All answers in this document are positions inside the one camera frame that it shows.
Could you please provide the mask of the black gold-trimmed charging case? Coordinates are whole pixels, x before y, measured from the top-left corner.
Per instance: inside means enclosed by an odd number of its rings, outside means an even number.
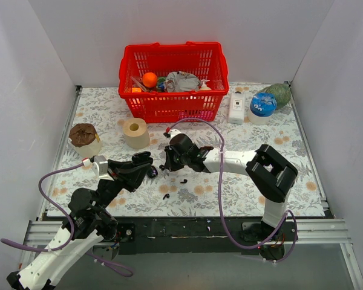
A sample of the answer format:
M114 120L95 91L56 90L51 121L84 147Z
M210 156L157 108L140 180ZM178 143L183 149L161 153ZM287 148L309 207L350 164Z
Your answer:
M147 176L150 179L154 179L158 176L158 171L154 166L151 166L151 168L147 171Z

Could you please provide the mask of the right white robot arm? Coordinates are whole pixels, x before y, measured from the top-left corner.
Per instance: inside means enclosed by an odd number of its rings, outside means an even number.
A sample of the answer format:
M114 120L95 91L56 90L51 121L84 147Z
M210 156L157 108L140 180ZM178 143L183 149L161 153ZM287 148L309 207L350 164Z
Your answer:
M179 130L166 132L165 137L169 138L169 145L165 147L164 169L175 172L187 166L195 172L223 170L248 176L266 199L261 219L263 236L275 240L283 234L281 219L298 170L272 146L263 144L255 151L221 152L212 146L198 147Z

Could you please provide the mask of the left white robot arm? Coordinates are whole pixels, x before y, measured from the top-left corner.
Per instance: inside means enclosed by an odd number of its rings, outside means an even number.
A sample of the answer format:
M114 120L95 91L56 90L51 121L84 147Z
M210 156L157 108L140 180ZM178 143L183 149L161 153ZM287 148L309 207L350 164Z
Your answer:
M115 242L121 238L117 220L107 206L122 191L136 191L153 159L150 152L140 152L129 161L113 161L104 156L85 158L71 170L92 166L99 182L96 190L78 188L71 195L65 219L45 248L33 248L8 239L1 242L38 256L27 267L7 276L13 289L54 289L63 275L99 242Z

